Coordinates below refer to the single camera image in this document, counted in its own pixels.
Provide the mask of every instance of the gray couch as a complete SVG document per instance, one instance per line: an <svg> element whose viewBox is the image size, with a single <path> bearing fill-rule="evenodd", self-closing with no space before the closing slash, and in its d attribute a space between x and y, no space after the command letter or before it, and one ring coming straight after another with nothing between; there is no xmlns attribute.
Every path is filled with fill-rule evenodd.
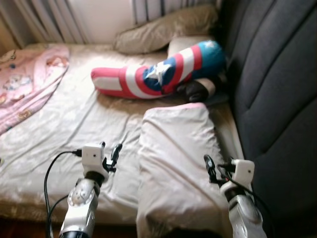
<svg viewBox="0 0 317 238"><path fill-rule="evenodd" d="M315 0L223 0L231 107L276 237L317 231L316 22Z"/></svg>

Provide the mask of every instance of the star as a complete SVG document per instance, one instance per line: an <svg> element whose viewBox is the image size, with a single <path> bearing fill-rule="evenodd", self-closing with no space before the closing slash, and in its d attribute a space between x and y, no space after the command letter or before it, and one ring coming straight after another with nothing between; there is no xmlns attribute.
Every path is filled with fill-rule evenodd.
<svg viewBox="0 0 317 238"><path fill-rule="evenodd" d="M205 47L214 47L214 43L212 41L205 42Z"/></svg>
<svg viewBox="0 0 317 238"><path fill-rule="evenodd" d="M163 62L154 65L153 70L149 72L146 78L157 79L158 83L162 86L163 84L163 74L171 67L171 64L163 64Z"/></svg>

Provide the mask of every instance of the pink blanket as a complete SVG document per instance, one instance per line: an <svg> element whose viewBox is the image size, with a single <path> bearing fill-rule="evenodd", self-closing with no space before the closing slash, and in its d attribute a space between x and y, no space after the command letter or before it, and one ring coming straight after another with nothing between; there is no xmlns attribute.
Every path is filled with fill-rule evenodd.
<svg viewBox="0 0 317 238"><path fill-rule="evenodd" d="M0 58L0 135L42 108L68 68L69 50L14 50Z"/></svg>

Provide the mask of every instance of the bed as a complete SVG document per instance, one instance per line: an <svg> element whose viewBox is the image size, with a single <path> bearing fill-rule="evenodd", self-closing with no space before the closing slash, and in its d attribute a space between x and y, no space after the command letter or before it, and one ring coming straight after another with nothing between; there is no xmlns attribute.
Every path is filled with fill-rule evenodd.
<svg viewBox="0 0 317 238"><path fill-rule="evenodd" d="M41 49L45 44L31 45ZM93 67L127 63L155 64L167 57L166 50L147 55L124 56L110 45L69 45L70 67L45 106L0 136L0 216L43 221L46 218L43 181L55 155L81 148L85 143L105 141L110 156L123 142L117 172L101 187L97 223L135 224L140 183L137 151L143 115L153 107L183 104L177 96L157 100L127 100L99 94L91 82ZM243 158L235 123L227 103L210 107L222 155ZM81 160L65 155L53 166L48 179L51 204L69 193L82 178ZM53 214L62 221L67 203Z"/></svg>

